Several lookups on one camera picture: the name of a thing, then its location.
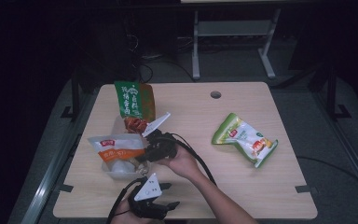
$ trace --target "plastic bag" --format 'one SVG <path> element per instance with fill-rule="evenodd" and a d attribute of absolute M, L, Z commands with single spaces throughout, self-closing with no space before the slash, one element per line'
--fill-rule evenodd
<path fill-rule="evenodd" d="M 115 86 L 122 118 L 138 118 L 145 122 L 156 119 L 153 88 L 150 85 L 116 81 Z"/>
<path fill-rule="evenodd" d="M 145 154 L 144 143 L 139 134 L 111 134 L 88 140 L 103 159 L 103 170 L 112 177 L 135 178 L 148 173 L 149 163 L 139 163 L 134 159 Z"/>
<path fill-rule="evenodd" d="M 258 168 L 278 145 L 278 140 L 269 141 L 262 133 L 230 113 L 214 133 L 212 144 L 234 145 L 235 148 Z"/>

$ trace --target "round hole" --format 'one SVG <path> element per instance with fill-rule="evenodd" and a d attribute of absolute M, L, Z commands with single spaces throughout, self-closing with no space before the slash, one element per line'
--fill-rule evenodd
<path fill-rule="evenodd" d="M 211 92 L 211 97 L 214 99 L 219 99 L 222 96 L 222 93 L 220 93 L 220 91 L 212 91 Z"/>

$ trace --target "table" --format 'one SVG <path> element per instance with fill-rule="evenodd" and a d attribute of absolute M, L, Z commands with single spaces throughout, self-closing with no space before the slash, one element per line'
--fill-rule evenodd
<path fill-rule="evenodd" d="M 269 87 L 263 82 L 169 83 L 152 84 L 157 117 L 171 116 L 159 127 L 178 133 L 198 152 L 210 168 L 217 186 L 255 218 L 311 219 L 317 216 L 290 140 L 274 104 Z M 211 97 L 219 91 L 221 97 Z M 264 134 L 278 139 L 279 145 L 255 169 L 234 146 L 214 146 L 211 139 L 226 116 L 234 112 Z M 114 85 L 101 88 L 64 185 L 54 206 L 56 217 L 107 217 L 120 191 L 130 180 L 113 180 L 101 168 L 102 160 L 87 138 L 108 135 L 119 116 Z M 151 173 L 160 182 L 172 183 L 156 203 L 180 201 L 166 218 L 214 218 L 213 212 L 190 182 L 169 168 L 152 165 Z"/>

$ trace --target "person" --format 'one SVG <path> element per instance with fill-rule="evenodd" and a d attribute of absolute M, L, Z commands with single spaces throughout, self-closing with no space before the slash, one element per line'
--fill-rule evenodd
<path fill-rule="evenodd" d="M 173 159 L 162 159 L 157 161 L 173 170 L 177 175 L 188 179 L 202 194 L 207 204 L 211 207 L 217 221 L 221 224 L 254 224 L 256 220 L 250 216 L 242 207 L 230 199 L 220 190 L 207 176 L 205 176 L 197 165 L 196 159 L 184 148 L 177 145 L 177 154 Z M 132 212 L 127 200 L 123 200 L 117 208 L 116 215 L 111 224 L 135 223 L 146 224 L 152 219 L 139 218 Z"/>

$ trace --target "human hand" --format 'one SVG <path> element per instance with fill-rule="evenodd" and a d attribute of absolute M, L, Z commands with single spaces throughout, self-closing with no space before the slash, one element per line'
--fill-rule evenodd
<path fill-rule="evenodd" d="M 177 175 L 186 179 L 196 178 L 202 175 L 196 159 L 183 147 L 176 145 L 176 156 L 173 159 L 166 158 L 156 161 L 157 164 L 168 166 Z"/>
<path fill-rule="evenodd" d="M 130 210 L 129 201 L 127 199 L 124 199 L 118 205 L 116 214 L 110 224 L 147 224 L 150 223 L 152 220 L 153 219 L 151 218 L 137 217 Z"/>

